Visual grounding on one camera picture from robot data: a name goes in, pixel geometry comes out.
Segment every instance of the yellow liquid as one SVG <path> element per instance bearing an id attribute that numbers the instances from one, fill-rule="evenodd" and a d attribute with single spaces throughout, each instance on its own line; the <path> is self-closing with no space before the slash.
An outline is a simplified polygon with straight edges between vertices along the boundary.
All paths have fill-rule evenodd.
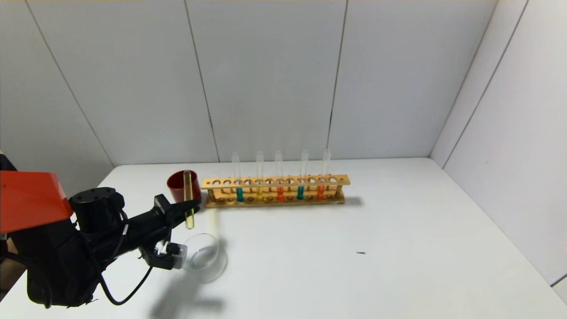
<path id="1" fill-rule="evenodd" d="M 258 191 L 256 192 L 256 199 L 257 200 L 263 200 L 264 196 L 262 195 L 262 193 L 264 192 L 264 189 L 262 187 L 258 188 Z"/>

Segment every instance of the orange robot part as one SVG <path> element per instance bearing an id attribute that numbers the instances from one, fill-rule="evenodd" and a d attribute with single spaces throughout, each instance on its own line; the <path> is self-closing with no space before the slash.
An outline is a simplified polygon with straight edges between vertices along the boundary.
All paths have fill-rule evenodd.
<path id="1" fill-rule="evenodd" d="M 0 234 L 65 220 L 72 214 L 55 173 L 0 171 Z"/>

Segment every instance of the red cup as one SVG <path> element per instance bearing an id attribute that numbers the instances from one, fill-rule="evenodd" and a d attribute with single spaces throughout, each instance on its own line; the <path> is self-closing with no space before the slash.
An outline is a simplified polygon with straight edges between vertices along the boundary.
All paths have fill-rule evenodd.
<path id="1" fill-rule="evenodd" d="M 171 195 L 174 197 L 175 203 L 184 202 L 183 197 L 183 171 L 178 171 L 177 173 L 171 175 L 167 179 L 167 187 L 171 191 Z M 197 173 L 191 171 L 191 184 L 193 190 L 193 199 L 201 199 L 201 187 L 199 186 L 199 181 L 197 180 Z"/>

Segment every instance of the black cable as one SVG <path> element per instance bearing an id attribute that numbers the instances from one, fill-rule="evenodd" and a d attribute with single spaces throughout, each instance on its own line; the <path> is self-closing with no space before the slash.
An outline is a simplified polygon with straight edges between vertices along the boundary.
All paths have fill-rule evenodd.
<path id="1" fill-rule="evenodd" d="M 39 277 L 41 278 L 41 281 L 43 281 L 43 286 L 44 286 L 43 306 L 45 306 L 45 309 L 51 308 L 51 304 L 53 302 L 53 291 L 51 290 L 51 285 L 49 284 L 49 281 L 47 280 L 47 276 L 45 276 L 43 270 L 29 259 L 20 255 L 16 255 L 9 251 L 3 252 L 2 256 L 5 257 L 6 259 L 11 259 L 15 262 L 21 263 L 26 268 L 28 268 L 28 271 L 33 271 L 39 274 Z"/>
<path id="2" fill-rule="evenodd" d="M 104 294 L 106 295 L 108 300 L 112 304 L 117 305 L 117 306 L 125 304 L 128 300 L 130 300 L 130 298 L 132 298 L 132 296 L 134 296 L 134 294 L 138 291 L 138 289 L 140 289 L 140 287 L 146 281 L 147 277 L 150 275 L 150 272 L 153 269 L 153 267 L 150 266 L 150 268 L 146 272 L 146 275 L 144 275 L 142 280 L 140 280 L 140 283 L 138 283 L 136 288 L 134 288 L 134 290 L 132 290 L 132 292 L 128 295 L 128 297 L 126 297 L 126 299 L 124 299 L 123 301 L 116 301 L 116 299 L 114 299 L 114 297 L 112 297 L 112 294 L 110 293 L 110 290 L 108 289 L 108 286 L 106 285 L 106 282 L 104 281 L 102 270 L 100 269 L 99 264 L 96 262 L 95 254 L 92 251 L 91 246 L 88 244 L 87 238 L 80 231 L 77 231 L 77 233 L 79 233 L 79 238 L 81 239 L 81 241 L 83 242 L 83 244 L 85 245 L 85 247 L 87 249 L 87 252 L 89 254 L 92 265 L 94 266 L 95 272 L 96 272 L 96 274 L 99 278 L 100 285 L 103 287 Z"/>

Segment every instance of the panel seam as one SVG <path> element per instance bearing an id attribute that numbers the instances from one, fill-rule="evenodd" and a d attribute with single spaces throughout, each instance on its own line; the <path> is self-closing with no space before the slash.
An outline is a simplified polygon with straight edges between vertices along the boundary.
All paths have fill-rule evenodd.
<path id="1" fill-rule="evenodd" d="M 29 13 L 32 15 L 32 19 L 35 22 L 37 30 L 39 31 L 39 34 L 41 35 L 41 38 L 43 39 L 43 42 L 45 43 L 45 46 L 47 47 L 49 54 L 51 54 L 51 58 L 53 59 L 53 62 L 55 62 L 55 66 L 57 66 L 57 69 L 59 70 L 59 73 L 60 73 L 61 77 L 63 78 L 63 81 L 65 81 L 65 84 L 67 85 L 67 88 L 69 89 L 69 92 L 71 92 L 71 95 L 73 96 L 73 99 L 75 100 L 75 103 L 77 104 L 77 106 L 79 107 L 79 110 L 83 114 L 85 121 L 87 121 L 88 126 L 91 128 L 91 131 L 94 134 L 96 140 L 99 142 L 100 148 L 102 148 L 104 154 L 108 158 L 108 161 L 110 162 L 110 164 L 112 165 L 113 168 L 116 168 L 116 165 L 114 165 L 114 163 L 112 162 L 110 156 L 108 155 L 108 152 L 106 151 L 106 149 L 104 149 L 104 146 L 103 146 L 102 142 L 100 141 L 99 136 L 96 134 L 95 129 L 92 127 L 91 122 L 88 120 L 87 115 L 85 114 L 83 108 L 81 107 L 81 104 L 79 103 L 79 100 L 77 99 L 77 96 L 75 95 L 75 93 L 71 89 L 71 86 L 69 85 L 69 81 L 67 81 L 67 78 L 65 78 L 65 75 L 63 74 L 63 70 L 61 70 L 59 63 L 55 59 L 55 55 L 53 54 L 53 51 L 51 51 L 51 47 L 47 43 L 47 39 L 45 38 L 43 31 L 39 27 L 39 23 L 37 22 L 37 19 L 36 19 L 35 15 L 33 14 L 32 8 L 29 6 L 28 0 L 26 0 L 26 5 L 28 6 Z"/>
<path id="2" fill-rule="evenodd" d="M 329 148 L 329 141 L 331 138 L 331 124 L 333 123 L 333 110 L 335 109 L 335 96 L 337 95 L 337 82 L 338 82 L 338 69 L 341 65 L 341 53 L 342 53 L 342 42 L 345 39 L 345 26 L 346 26 L 346 12 L 349 8 L 349 0 L 345 1 L 345 16 L 342 20 L 342 32 L 341 32 L 341 44 L 338 48 L 338 60 L 337 60 L 337 73 L 335 74 L 335 86 L 333 88 L 333 100 L 331 101 L 331 114 L 329 115 L 329 130 L 327 131 L 327 144 L 325 148 Z"/>
<path id="3" fill-rule="evenodd" d="M 445 166 L 447 166 L 447 163 L 449 163 L 449 160 L 451 159 L 451 156 L 453 155 L 453 152 L 455 151 L 455 149 L 457 148 L 457 146 L 459 145 L 459 142 L 461 140 L 461 138 L 463 137 L 465 131 L 467 130 L 468 125 L 470 124 L 472 118 L 474 117 L 476 110 L 479 108 L 480 103 L 482 102 L 484 95 L 486 94 L 486 91 L 488 90 L 488 87 L 490 86 L 490 83 L 492 83 L 492 79 L 494 78 L 494 75 L 496 74 L 496 72 L 498 71 L 498 68 L 500 67 L 500 63 L 502 62 L 502 59 L 504 58 L 504 55 L 506 54 L 506 51 L 508 50 L 508 46 L 510 45 L 510 43 L 512 42 L 512 38 L 514 37 L 515 33 L 516 33 L 516 29 L 518 29 L 518 25 L 520 24 L 520 21 L 522 20 L 522 17 L 524 16 L 524 12 L 526 11 L 526 7 L 528 6 L 528 3 L 530 2 L 530 0 L 526 0 L 526 4 L 524 5 L 524 8 L 522 9 L 522 12 L 520 13 L 520 17 L 518 18 L 518 21 L 516 22 L 516 25 L 514 26 L 514 30 L 512 31 L 512 34 L 510 35 L 510 38 L 508 39 L 508 43 L 506 43 L 506 47 L 504 47 L 504 51 L 502 52 L 502 55 L 500 56 L 500 59 L 498 60 L 498 63 L 496 64 L 496 68 L 494 68 L 494 71 L 492 72 L 492 75 L 490 76 L 490 79 L 488 80 L 488 83 L 486 83 L 486 86 L 484 87 L 484 91 L 482 93 L 482 95 L 480 96 L 479 101 L 476 103 L 475 109 L 472 111 L 471 116 L 468 118 L 467 123 L 465 124 L 463 130 L 461 131 L 461 134 L 459 135 L 459 138 L 457 139 L 457 142 L 455 143 L 455 145 L 453 146 L 453 149 L 451 150 L 451 153 L 449 153 L 449 156 L 447 157 L 447 160 L 445 161 L 445 163 L 443 164 L 443 169 L 445 169 Z"/>
<path id="4" fill-rule="evenodd" d="M 207 106 L 207 114 L 209 115 L 209 124 L 211 126 L 211 132 L 213 133 L 214 148 L 217 151 L 217 161 L 221 162 L 221 156 L 219 155 L 217 138 L 214 134 L 213 118 L 211 117 L 211 111 L 209 108 L 209 100 L 207 99 L 207 92 L 205 90 L 205 81 L 203 81 L 203 73 L 201 72 L 201 64 L 199 63 L 199 55 L 197 54 L 197 45 L 195 44 L 195 37 L 193 36 L 193 27 L 191 26 L 191 18 L 189 17 L 189 6 L 187 5 L 187 0 L 183 0 L 185 3 L 185 13 L 187 13 L 187 23 L 189 23 L 189 33 L 191 34 L 191 42 L 193 43 L 193 50 L 195 51 L 195 59 L 197 60 L 197 69 L 199 70 L 199 78 L 201 79 L 201 86 L 203 88 L 203 95 L 205 96 L 205 105 Z"/>
<path id="5" fill-rule="evenodd" d="M 472 65 L 475 62 L 477 54 L 479 53 L 480 45 L 483 43 L 483 40 L 484 40 L 484 37 L 486 36 L 486 32 L 488 30 L 488 27 L 490 26 L 490 24 L 492 22 L 492 18 L 494 17 L 494 12 L 496 12 L 496 6 L 497 5 L 498 4 L 494 5 L 492 13 L 490 13 L 490 19 L 488 19 L 488 23 L 486 24 L 486 27 L 484 28 L 483 36 L 480 38 L 479 44 L 476 46 L 475 54 L 473 54 L 473 56 L 472 56 L 471 63 L 469 63 L 469 65 L 468 65 L 467 72 L 465 73 L 463 81 L 461 82 L 461 85 L 459 87 L 459 91 L 457 92 L 457 95 L 455 96 L 455 99 L 453 100 L 453 103 L 451 105 L 451 110 L 450 110 L 449 114 L 447 115 L 447 117 L 445 118 L 445 122 L 443 122 L 443 126 L 441 128 L 441 131 L 439 131 L 439 134 L 437 135 L 437 140 L 433 144 L 433 147 L 431 148 L 431 152 L 429 152 L 428 158 L 431 158 L 431 155 L 433 154 L 433 150 L 435 149 L 435 146 L 437 145 L 437 142 L 439 141 L 439 138 L 441 137 L 441 134 L 443 133 L 443 130 L 445 129 L 445 126 L 447 125 L 447 122 L 448 122 L 449 118 L 451 117 L 453 110 L 455 109 L 455 104 L 457 103 L 457 99 L 459 98 L 459 95 L 460 95 L 461 91 L 463 90 L 463 86 L 464 86 L 465 82 L 467 81 L 468 74 L 470 73 L 470 71 L 472 69 Z"/>

